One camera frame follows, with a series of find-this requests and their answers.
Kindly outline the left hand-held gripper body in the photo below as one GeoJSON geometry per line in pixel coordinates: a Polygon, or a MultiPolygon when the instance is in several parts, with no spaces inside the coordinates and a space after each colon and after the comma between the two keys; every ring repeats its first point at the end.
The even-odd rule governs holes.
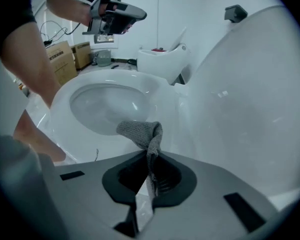
{"type": "Polygon", "coordinates": [[[121,0],[83,0],[90,6],[91,21],[83,35],[122,35],[136,22],[143,21],[147,13],[134,5],[121,0]],[[107,10],[104,16],[99,15],[100,4],[116,4],[116,10],[107,10]]]}

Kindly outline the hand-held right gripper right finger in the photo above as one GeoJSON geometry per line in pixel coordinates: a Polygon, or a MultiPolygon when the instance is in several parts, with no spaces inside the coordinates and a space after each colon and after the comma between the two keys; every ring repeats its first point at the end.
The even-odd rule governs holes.
{"type": "Polygon", "coordinates": [[[142,240],[265,239],[281,213],[228,170],[163,152],[154,167],[159,193],[142,240]]]}

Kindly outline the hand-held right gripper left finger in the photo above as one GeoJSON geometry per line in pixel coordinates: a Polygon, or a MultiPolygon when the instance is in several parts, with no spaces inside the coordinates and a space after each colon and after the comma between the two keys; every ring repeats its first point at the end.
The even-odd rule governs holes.
{"type": "Polygon", "coordinates": [[[116,232],[135,238],[151,220],[145,152],[55,169],[75,201],[116,232]]]}

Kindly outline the person's left hand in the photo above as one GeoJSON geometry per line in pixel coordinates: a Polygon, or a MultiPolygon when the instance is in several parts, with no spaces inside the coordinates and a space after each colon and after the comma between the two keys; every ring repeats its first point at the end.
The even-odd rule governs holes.
{"type": "Polygon", "coordinates": [[[115,11],[116,9],[116,4],[111,3],[110,5],[108,5],[107,3],[100,3],[98,7],[98,13],[103,17],[106,14],[106,11],[115,11]]]}

